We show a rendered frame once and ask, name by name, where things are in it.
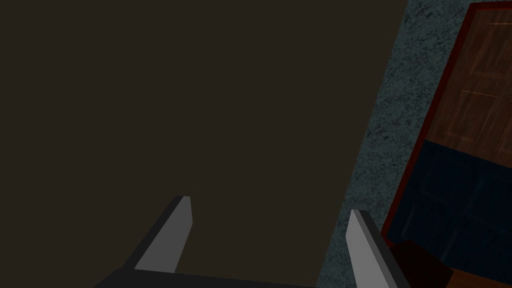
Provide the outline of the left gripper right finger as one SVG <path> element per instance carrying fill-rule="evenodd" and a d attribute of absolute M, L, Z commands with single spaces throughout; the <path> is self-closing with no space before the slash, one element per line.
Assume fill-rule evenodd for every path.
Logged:
<path fill-rule="evenodd" d="M 366 210 L 350 211 L 345 239 L 356 288 L 409 288 L 395 257 Z"/>

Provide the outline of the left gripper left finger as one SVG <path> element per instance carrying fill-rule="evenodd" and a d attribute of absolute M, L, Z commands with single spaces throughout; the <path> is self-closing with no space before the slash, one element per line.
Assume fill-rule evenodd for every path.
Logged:
<path fill-rule="evenodd" d="M 178 195 L 159 215 L 122 268 L 175 273 L 192 226 L 191 198 Z"/>

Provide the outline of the brown wooden panelled door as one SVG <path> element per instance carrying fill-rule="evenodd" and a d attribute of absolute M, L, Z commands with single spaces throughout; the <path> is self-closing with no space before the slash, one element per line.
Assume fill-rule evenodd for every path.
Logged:
<path fill-rule="evenodd" d="M 470 4 L 381 233 L 512 288 L 512 1 Z"/>

